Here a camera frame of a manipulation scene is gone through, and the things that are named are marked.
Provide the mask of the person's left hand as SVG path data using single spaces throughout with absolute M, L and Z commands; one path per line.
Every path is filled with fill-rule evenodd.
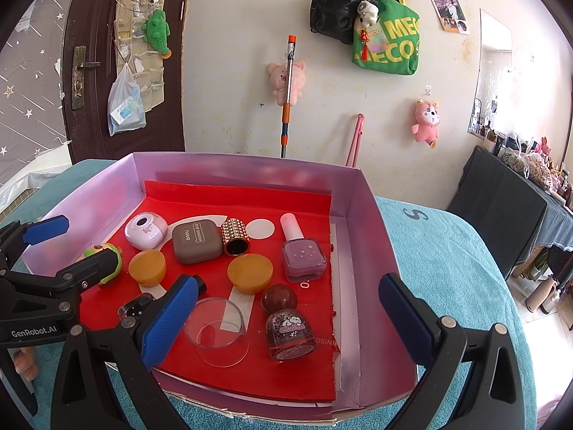
M 36 362 L 36 349 L 20 348 L 13 358 L 16 371 L 28 382 L 34 381 L 38 376 L 39 367 Z

